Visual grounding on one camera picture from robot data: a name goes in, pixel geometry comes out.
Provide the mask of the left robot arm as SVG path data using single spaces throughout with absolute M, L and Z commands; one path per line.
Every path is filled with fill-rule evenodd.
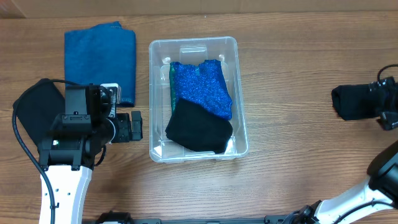
M 44 170 L 40 223 L 81 223 L 93 169 L 107 145 L 142 139 L 140 112 L 117 113 L 120 101 L 117 83 L 66 87 L 65 111 L 38 145 Z

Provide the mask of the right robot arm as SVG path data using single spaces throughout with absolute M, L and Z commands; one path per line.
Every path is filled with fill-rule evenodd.
M 340 85 L 331 92 L 345 121 L 377 118 L 386 131 L 397 128 L 397 82 L 388 77 L 363 85 Z M 372 213 L 397 208 L 397 143 L 370 163 L 367 177 L 345 193 L 289 214 L 284 223 L 353 223 Z

